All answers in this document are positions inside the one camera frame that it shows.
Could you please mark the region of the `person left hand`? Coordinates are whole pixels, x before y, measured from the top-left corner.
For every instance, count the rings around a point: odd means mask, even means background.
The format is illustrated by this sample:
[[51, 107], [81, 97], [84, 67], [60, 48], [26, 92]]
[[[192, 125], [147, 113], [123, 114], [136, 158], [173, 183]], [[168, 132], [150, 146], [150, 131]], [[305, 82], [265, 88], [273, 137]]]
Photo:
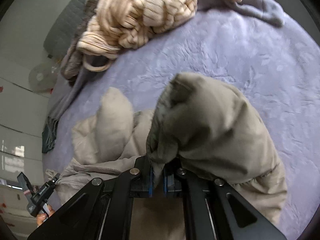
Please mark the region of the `person left hand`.
[[52, 208], [51, 205], [47, 205], [48, 207], [48, 211], [49, 211], [49, 214], [46, 214], [46, 213], [39, 213], [36, 217], [36, 222], [37, 222], [37, 226], [40, 226], [41, 224], [44, 223], [44, 221], [49, 218], [50, 216], [52, 216], [54, 213], [55, 213], [55, 210]]

